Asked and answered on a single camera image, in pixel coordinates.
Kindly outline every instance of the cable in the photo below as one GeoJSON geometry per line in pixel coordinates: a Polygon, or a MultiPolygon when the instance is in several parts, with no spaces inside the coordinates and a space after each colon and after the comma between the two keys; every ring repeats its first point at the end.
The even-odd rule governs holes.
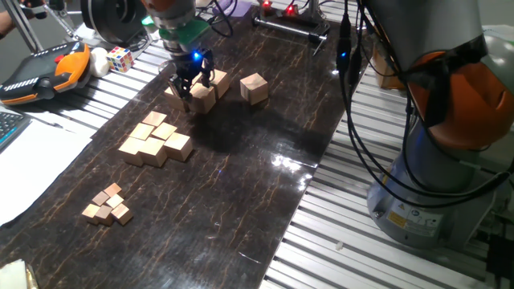
{"type": "MultiPolygon", "coordinates": [[[[227,15],[227,17],[228,17],[228,18],[229,18],[230,16],[232,16],[232,14],[234,13],[235,9],[236,9],[236,8],[237,8],[237,6],[238,6],[238,1],[237,1],[237,0],[230,0],[230,4],[228,5],[228,7],[232,6],[232,4],[233,4],[233,3],[235,3],[235,4],[234,4],[234,8],[233,8],[233,9],[230,11],[230,13],[227,15]]],[[[224,20],[223,18],[222,18],[222,19],[219,19],[218,21],[214,21],[214,20],[212,20],[212,21],[214,21],[214,22],[212,22],[210,25],[211,25],[211,26],[212,26],[212,25],[216,25],[216,24],[218,24],[218,23],[223,22],[223,20],[224,20]]]]}
{"type": "Polygon", "coordinates": [[[333,0],[323,1],[323,2],[321,2],[320,4],[318,4],[318,6],[321,6],[321,5],[324,5],[324,4],[326,4],[326,3],[330,3],[330,2],[337,2],[337,1],[333,1],[333,0]]]}
{"type": "MultiPolygon", "coordinates": [[[[230,38],[230,37],[232,37],[232,35],[234,35],[234,29],[232,28],[232,24],[230,24],[230,21],[229,21],[228,17],[225,15],[225,12],[223,11],[222,7],[219,5],[218,0],[213,0],[213,1],[214,1],[214,4],[216,4],[216,6],[218,7],[218,9],[219,9],[219,13],[222,15],[223,20],[225,20],[226,24],[228,25],[229,34],[228,34],[228,35],[225,35],[225,34],[223,34],[221,31],[219,31],[218,29],[214,28],[214,26],[213,26],[213,25],[214,25],[215,23],[211,24],[211,25],[210,25],[210,28],[211,28],[214,32],[218,33],[219,35],[221,35],[221,36],[223,36],[223,37],[230,38]]],[[[232,13],[232,12],[234,12],[235,7],[238,5],[238,0],[234,0],[234,1],[235,1],[235,6],[234,6],[234,9],[230,12],[230,15],[231,15],[231,13],[232,13]]]]}
{"type": "MultiPolygon", "coordinates": [[[[359,33],[359,41],[361,41],[361,32],[359,33]]],[[[399,185],[402,185],[404,187],[406,187],[406,189],[410,189],[411,191],[414,191],[415,193],[418,193],[418,194],[421,194],[421,195],[426,195],[426,196],[429,196],[429,197],[466,197],[462,200],[459,200],[459,201],[454,201],[454,202],[451,202],[451,203],[446,203],[446,204],[439,204],[439,205],[433,205],[433,206],[424,206],[424,207],[432,207],[432,208],[435,208],[435,207],[444,207],[444,206],[453,206],[453,205],[456,205],[456,204],[459,204],[461,202],[464,202],[464,201],[468,201],[468,200],[471,200],[472,198],[474,197],[478,197],[480,196],[481,194],[484,194],[484,193],[488,193],[488,191],[490,190],[490,187],[494,186],[496,187],[497,186],[497,182],[496,180],[500,179],[500,176],[504,175],[505,173],[507,172],[503,172],[503,173],[500,173],[500,174],[497,174],[495,177],[493,177],[489,182],[486,182],[484,183],[483,185],[481,185],[478,189],[475,189],[471,192],[466,192],[466,193],[461,193],[461,194],[456,194],[456,195],[447,195],[447,194],[437,194],[437,193],[427,193],[427,192],[422,192],[422,191],[419,191],[419,190],[416,190],[416,189],[413,189],[413,188],[410,188],[409,186],[401,183],[400,181],[396,180],[393,176],[391,176],[389,174],[389,172],[387,172],[383,167],[381,167],[381,165],[379,163],[377,163],[377,161],[374,159],[373,155],[367,150],[367,148],[365,147],[365,145],[363,144],[361,138],[358,136],[358,133],[357,133],[357,130],[355,129],[354,125],[353,125],[353,120],[352,120],[352,117],[351,117],[351,105],[349,105],[348,101],[347,101],[347,98],[346,98],[346,92],[345,92],[345,86],[344,86],[344,75],[345,75],[345,71],[340,71],[340,82],[341,82],[341,89],[343,91],[343,102],[345,103],[345,108],[346,108],[346,111],[347,111],[347,118],[348,118],[348,126],[349,126],[349,135],[350,135],[350,139],[353,143],[353,147],[355,148],[356,152],[357,152],[357,155],[359,156],[359,158],[361,159],[363,165],[366,167],[366,169],[369,171],[369,173],[372,175],[372,177],[375,179],[375,181],[377,181],[378,183],[380,183],[382,185],[382,187],[384,187],[384,189],[386,191],[388,191],[388,193],[391,193],[393,196],[395,196],[396,198],[398,198],[398,196],[396,194],[394,194],[393,192],[390,191],[389,188],[387,188],[385,185],[383,185],[381,183],[381,181],[378,179],[378,177],[376,175],[374,175],[373,171],[371,170],[371,168],[368,166],[367,162],[364,160],[364,158],[362,157],[361,155],[361,152],[360,150],[358,149],[357,145],[355,144],[355,139],[357,139],[357,141],[359,142],[359,145],[361,145],[362,147],[362,150],[365,151],[365,153],[368,155],[368,157],[370,158],[370,160],[379,168],[382,170],[382,172],[387,175],[388,177],[390,177],[392,180],[394,180],[395,182],[397,182],[399,185]]],[[[353,81],[353,82],[350,82],[350,85],[355,85],[357,81],[353,81]]],[[[413,206],[421,206],[417,203],[412,203],[412,202],[407,202],[406,203],[410,203],[411,205],[413,206]]]]}
{"type": "Polygon", "coordinates": [[[310,3],[310,1],[311,0],[307,0],[306,3],[300,9],[302,10],[303,8],[307,7],[307,5],[310,3]]]}

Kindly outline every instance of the wooden block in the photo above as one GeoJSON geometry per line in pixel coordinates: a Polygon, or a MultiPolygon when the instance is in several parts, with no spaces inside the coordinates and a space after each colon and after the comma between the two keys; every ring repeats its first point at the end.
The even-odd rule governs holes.
{"type": "Polygon", "coordinates": [[[132,131],[132,133],[130,133],[130,136],[140,140],[146,140],[154,128],[155,127],[152,125],[137,124],[136,128],[132,131]]]}
{"type": "Polygon", "coordinates": [[[110,226],[112,225],[112,208],[110,206],[103,205],[100,207],[98,212],[96,212],[95,218],[102,225],[110,226]]]}
{"type": "Polygon", "coordinates": [[[125,226],[125,224],[133,217],[132,211],[123,204],[119,204],[114,210],[112,210],[111,214],[122,226],[125,226]]]}
{"type": "Polygon", "coordinates": [[[114,197],[115,195],[120,195],[120,197],[124,197],[123,190],[121,190],[120,186],[117,183],[112,183],[107,189],[104,189],[104,193],[106,193],[109,197],[114,197]]]}
{"type": "Polygon", "coordinates": [[[250,105],[265,100],[267,98],[267,91],[267,81],[259,75],[259,73],[241,79],[241,96],[243,96],[250,105]]]}
{"type": "Polygon", "coordinates": [[[82,215],[84,218],[86,218],[86,221],[93,225],[98,225],[98,218],[96,217],[96,213],[98,213],[99,209],[99,206],[89,204],[88,207],[82,212],[82,215]]]}
{"type": "Polygon", "coordinates": [[[164,148],[166,155],[177,161],[186,161],[191,151],[193,151],[190,137],[176,132],[164,143],[164,148]]]}
{"type": "Polygon", "coordinates": [[[120,197],[119,194],[115,194],[114,196],[112,196],[111,198],[109,198],[105,204],[107,206],[110,206],[111,208],[116,208],[119,204],[121,204],[123,202],[123,198],[120,197]]]}
{"type": "Polygon", "coordinates": [[[162,123],[159,125],[158,128],[155,128],[155,130],[152,132],[152,136],[155,136],[156,138],[159,138],[161,140],[167,140],[169,136],[171,136],[172,133],[174,133],[177,130],[177,127],[162,123]]]}
{"type": "Polygon", "coordinates": [[[190,109],[193,112],[207,114],[216,104],[216,92],[213,87],[206,88],[201,83],[196,83],[191,88],[191,94],[193,99],[191,100],[190,109]]]}
{"type": "Polygon", "coordinates": [[[202,79],[202,73],[200,72],[200,73],[198,73],[198,75],[196,75],[193,78],[193,81],[191,81],[191,85],[194,85],[196,83],[201,83],[202,82],[201,79],[202,79]]]}
{"type": "Polygon", "coordinates": [[[214,87],[216,100],[219,100],[225,95],[225,92],[230,86],[230,77],[226,72],[214,69],[214,79],[210,82],[214,87]]]}
{"type": "Polygon", "coordinates": [[[158,168],[162,167],[167,158],[164,141],[154,137],[149,137],[139,151],[145,164],[158,168]]]}
{"type": "Polygon", "coordinates": [[[168,101],[168,104],[173,109],[178,109],[183,112],[188,112],[190,110],[190,106],[182,100],[179,96],[176,96],[172,91],[171,88],[167,88],[164,91],[164,96],[166,98],[166,101],[168,101]]]}
{"type": "Polygon", "coordinates": [[[166,117],[167,115],[164,113],[150,112],[143,120],[143,124],[149,124],[153,125],[154,127],[158,127],[162,124],[166,117]]]}
{"type": "Polygon", "coordinates": [[[129,137],[118,149],[121,158],[130,165],[142,166],[143,160],[139,154],[139,149],[145,144],[144,140],[129,137]]]}
{"type": "Polygon", "coordinates": [[[93,202],[97,205],[97,206],[102,206],[108,199],[109,199],[109,195],[107,195],[106,193],[104,192],[99,192],[94,198],[93,198],[93,202]]]}

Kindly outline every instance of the stack of wooden blocks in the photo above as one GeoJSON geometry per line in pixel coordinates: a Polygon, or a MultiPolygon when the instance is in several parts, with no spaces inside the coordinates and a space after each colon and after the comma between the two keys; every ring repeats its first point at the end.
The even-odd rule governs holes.
{"type": "Polygon", "coordinates": [[[164,122],[166,117],[167,115],[159,112],[150,112],[136,126],[118,149],[125,162],[160,168],[168,157],[176,161],[186,161],[193,151],[191,139],[175,132],[176,127],[164,122]]]}
{"type": "MultiPolygon", "coordinates": [[[[169,106],[183,112],[209,113],[210,109],[228,90],[230,78],[226,72],[214,69],[214,79],[210,81],[210,88],[206,88],[200,81],[201,77],[200,74],[193,79],[193,86],[190,91],[193,98],[190,103],[186,103],[179,96],[176,96],[171,88],[167,88],[164,94],[169,106]]],[[[259,73],[241,79],[241,96],[250,105],[266,100],[268,91],[267,81],[259,73]]]]}
{"type": "Polygon", "coordinates": [[[82,215],[93,225],[110,226],[116,219],[124,226],[133,218],[132,211],[123,203],[123,190],[117,183],[99,192],[93,199],[93,204],[82,212],[82,215]]]}
{"type": "Polygon", "coordinates": [[[228,91],[230,77],[226,72],[214,69],[214,79],[210,81],[209,88],[203,86],[201,78],[202,74],[193,79],[190,90],[193,99],[190,103],[186,103],[179,96],[176,96],[170,88],[166,89],[164,95],[168,100],[169,106],[183,112],[209,113],[210,109],[216,104],[216,101],[220,100],[228,91]]]}

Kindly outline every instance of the red object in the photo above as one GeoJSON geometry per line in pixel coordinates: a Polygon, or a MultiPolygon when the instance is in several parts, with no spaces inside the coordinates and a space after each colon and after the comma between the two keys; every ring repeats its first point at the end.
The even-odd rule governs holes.
{"type": "Polygon", "coordinates": [[[63,58],[64,58],[64,55],[59,55],[59,56],[55,57],[54,62],[56,64],[59,64],[59,62],[61,62],[61,60],[63,60],[63,58]]]}

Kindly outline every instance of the white paper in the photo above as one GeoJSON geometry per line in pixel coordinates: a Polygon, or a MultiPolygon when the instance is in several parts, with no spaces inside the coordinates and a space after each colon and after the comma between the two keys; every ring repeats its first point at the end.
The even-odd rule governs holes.
{"type": "Polygon", "coordinates": [[[90,141],[32,120],[0,153],[0,226],[28,209],[90,141]]]}

